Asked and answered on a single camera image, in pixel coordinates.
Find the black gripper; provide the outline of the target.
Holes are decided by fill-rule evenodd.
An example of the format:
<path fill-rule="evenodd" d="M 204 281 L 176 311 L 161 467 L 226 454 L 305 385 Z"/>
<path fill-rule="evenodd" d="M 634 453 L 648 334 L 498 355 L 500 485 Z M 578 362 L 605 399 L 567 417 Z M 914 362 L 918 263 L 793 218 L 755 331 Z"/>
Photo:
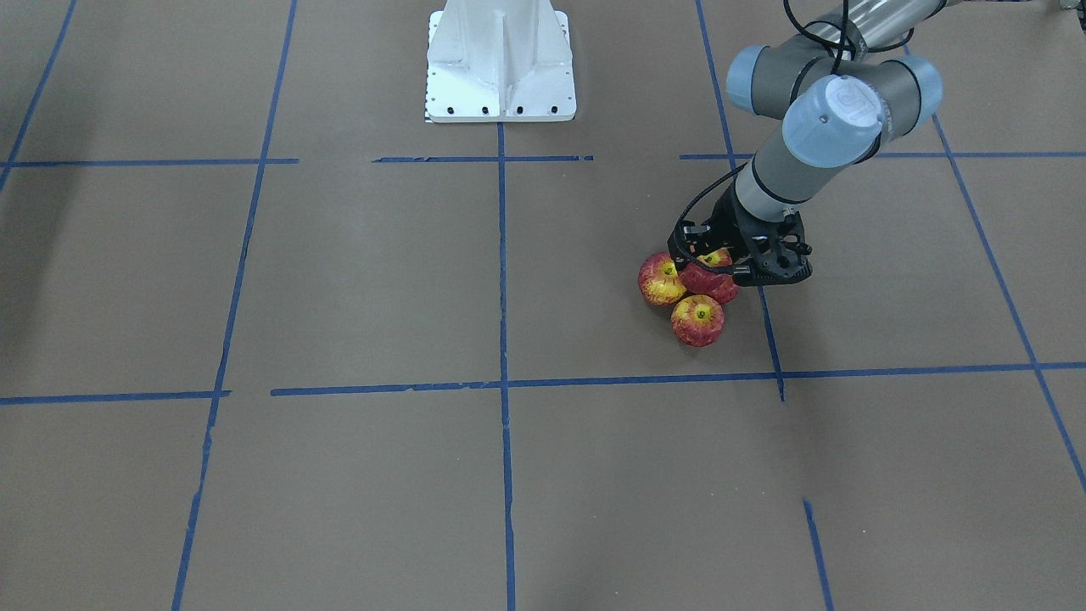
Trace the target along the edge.
<path fill-rule="evenodd" d="M 763 222 L 781 222 L 801 216 L 796 211 L 771 211 L 770 219 L 765 220 L 748 211 L 746 201 L 738 193 L 738 184 L 729 184 L 721 198 L 717 198 L 714 209 L 703 222 L 679 219 L 668 238 L 668 252 L 678 270 L 684 271 L 689 266 L 702 268 L 709 273 L 733 273 L 730 263 L 706 263 L 703 256 L 714 254 L 720 249 L 728 249 L 733 260 L 741 260 L 746 249 L 740 227 L 760 220 Z"/>

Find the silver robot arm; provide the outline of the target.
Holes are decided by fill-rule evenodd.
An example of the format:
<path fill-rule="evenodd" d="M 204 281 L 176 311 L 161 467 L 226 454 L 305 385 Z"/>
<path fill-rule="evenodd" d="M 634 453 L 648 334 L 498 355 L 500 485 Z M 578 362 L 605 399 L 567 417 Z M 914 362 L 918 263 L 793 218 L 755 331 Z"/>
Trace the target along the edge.
<path fill-rule="evenodd" d="M 935 115 L 943 80 L 924 58 L 868 62 L 902 47 L 946 1 L 845 1 L 794 22 L 779 46 L 750 46 L 725 78 L 731 104 L 779 120 L 752 160 L 718 179 L 705 221 L 682 214 L 669 236 L 675 270 L 728 275 L 740 287 L 798 283 L 812 272 L 801 208 L 854 164 Z"/>

